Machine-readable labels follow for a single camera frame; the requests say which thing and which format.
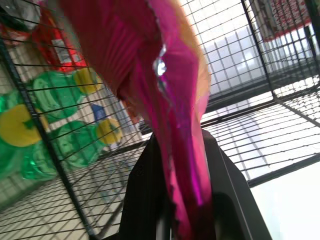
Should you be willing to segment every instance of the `magenta fabric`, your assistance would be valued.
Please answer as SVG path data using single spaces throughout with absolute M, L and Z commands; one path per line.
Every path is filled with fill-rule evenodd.
M 175 234 L 184 240 L 215 239 L 211 184 L 198 119 L 208 96 L 195 103 L 199 60 L 179 36 L 170 1 L 60 0 L 60 6 L 90 65 L 151 126 L 161 149 L 167 191 L 175 204 Z M 158 89 L 153 70 L 163 44 L 166 72 L 160 80 L 165 92 Z

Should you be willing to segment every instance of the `yellow plastic disc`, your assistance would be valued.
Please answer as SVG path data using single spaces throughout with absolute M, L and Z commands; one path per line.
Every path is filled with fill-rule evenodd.
M 73 76 L 74 81 L 79 85 L 79 89 L 84 94 L 93 94 L 102 87 L 101 78 L 91 68 L 82 68 L 77 70 Z
M 103 120 L 96 128 L 96 135 L 105 145 L 119 142 L 122 137 L 119 122 L 113 118 Z
M 47 129 L 48 122 L 44 116 L 41 116 L 40 120 Z M 27 147 L 41 140 L 38 129 L 24 104 L 16 105 L 0 115 L 0 138 L 15 147 Z

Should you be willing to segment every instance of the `pink fabric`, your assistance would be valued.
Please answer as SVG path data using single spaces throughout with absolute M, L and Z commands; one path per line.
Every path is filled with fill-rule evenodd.
M 180 39 L 169 0 L 60 0 L 60 5 L 91 66 L 152 127 L 167 190 L 176 206 L 175 233 L 184 240 L 215 239 L 199 122 L 208 96 L 195 103 L 199 60 Z M 163 56 L 167 70 L 161 77 L 165 93 L 159 91 L 153 71 L 162 41 L 167 47 Z

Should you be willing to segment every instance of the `wire cage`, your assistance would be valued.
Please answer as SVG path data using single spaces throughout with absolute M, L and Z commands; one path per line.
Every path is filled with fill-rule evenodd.
M 319 162 L 317 3 L 179 2 L 211 74 L 211 95 L 201 126 L 216 138 L 249 186 Z M 143 120 L 132 118 L 97 80 L 55 1 L 46 5 L 39 0 L 3 1 L 0 10 L 0 114 L 8 111 L 8 106 L 2 108 L 8 99 L 26 105 L 41 145 L 24 149 L 25 155 L 35 158 L 37 151 L 45 151 L 49 165 L 42 168 L 41 177 L 26 177 L 22 157 L 21 167 L 0 179 L 0 238 L 111 236 L 119 229 L 129 173 L 152 131 Z M 75 83 L 58 84 L 81 69 L 87 69 L 89 83 L 82 76 Z M 34 87 L 31 83 L 39 76 L 45 84 Z M 48 127 L 41 116 L 49 119 Z M 97 132 L 98 124 L 108 119 L 116 124 L 93 134 L 91 129 Z M 101 146 L 105 137 L 112 143 Z

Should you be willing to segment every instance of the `red packaging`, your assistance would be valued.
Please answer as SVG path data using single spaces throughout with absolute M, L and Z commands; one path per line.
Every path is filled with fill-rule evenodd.
M 78 52 L 59 28 L 46 8 L 41 8 L 41 20 L 37 29 L 32 33 L 32 40 L 44 59 L 55 71 L 71 72 L 79 67 L 86 67 L 84 57 Z

